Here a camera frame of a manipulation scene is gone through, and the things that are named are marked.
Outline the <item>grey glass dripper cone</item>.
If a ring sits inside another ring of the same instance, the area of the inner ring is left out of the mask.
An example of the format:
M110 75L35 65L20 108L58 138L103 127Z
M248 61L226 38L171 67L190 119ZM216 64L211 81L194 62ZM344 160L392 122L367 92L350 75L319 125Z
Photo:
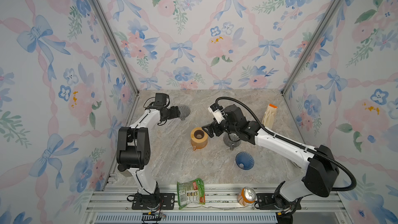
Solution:
M182 121L184 121L191 114L191 109L187 105L179 105L178 110L179 110L179 119Z

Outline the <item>coffee filter paper pack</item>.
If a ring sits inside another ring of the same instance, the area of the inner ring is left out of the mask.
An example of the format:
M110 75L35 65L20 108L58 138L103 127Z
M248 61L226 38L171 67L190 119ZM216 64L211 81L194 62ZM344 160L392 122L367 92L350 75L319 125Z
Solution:
M262 124L267 127L268 129L272 129L273 124L275 122L275 117L276 117L276 112L277 112L278 107L273 105L273 104L269 104L266 112L263 116L262 119Z

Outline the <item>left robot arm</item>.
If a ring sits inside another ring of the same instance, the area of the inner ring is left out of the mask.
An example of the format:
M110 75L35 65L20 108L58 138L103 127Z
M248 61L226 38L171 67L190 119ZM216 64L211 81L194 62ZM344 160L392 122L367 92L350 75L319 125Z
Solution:
M155 209L161 206L158 183L150 169L146 168L151 156L149 132L155 126L179 117L179 108L170 106L170 96L166 93L156 93L137 121L119 129L116 160L118 170L129 171L137 185L137 193L131 200L133 207Z

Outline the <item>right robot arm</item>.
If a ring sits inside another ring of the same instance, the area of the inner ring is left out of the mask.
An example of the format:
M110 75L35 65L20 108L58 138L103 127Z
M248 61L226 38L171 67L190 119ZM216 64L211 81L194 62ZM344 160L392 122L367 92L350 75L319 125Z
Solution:
M331 162L328 148L303 145L264 127L258 119L248 121L235 104L226 108L213 104L208 110L214 120L202 129L209 137L236 134L240 140L272 150L304 170L303 175L278 185L271 197L271 204L276 208L290 208L297 200L310 195L323 198L330 195L339 168Z

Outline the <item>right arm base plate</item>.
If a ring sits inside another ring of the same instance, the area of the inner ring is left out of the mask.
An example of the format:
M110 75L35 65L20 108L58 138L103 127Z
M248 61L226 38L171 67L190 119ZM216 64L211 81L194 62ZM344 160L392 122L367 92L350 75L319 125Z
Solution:
M279 210L292 211L294 209L301 210L301 204L296 201L288 202L280 197L274 197L271 193L257 194L257 200L254 204L259 210Z

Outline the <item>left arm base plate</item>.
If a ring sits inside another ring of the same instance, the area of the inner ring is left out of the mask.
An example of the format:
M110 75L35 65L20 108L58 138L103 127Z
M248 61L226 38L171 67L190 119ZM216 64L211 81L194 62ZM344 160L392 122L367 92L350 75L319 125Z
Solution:
M159 193L142 195L136 193L127 196L127 201L132 204L133 210L173 210L175 206L174 193Z

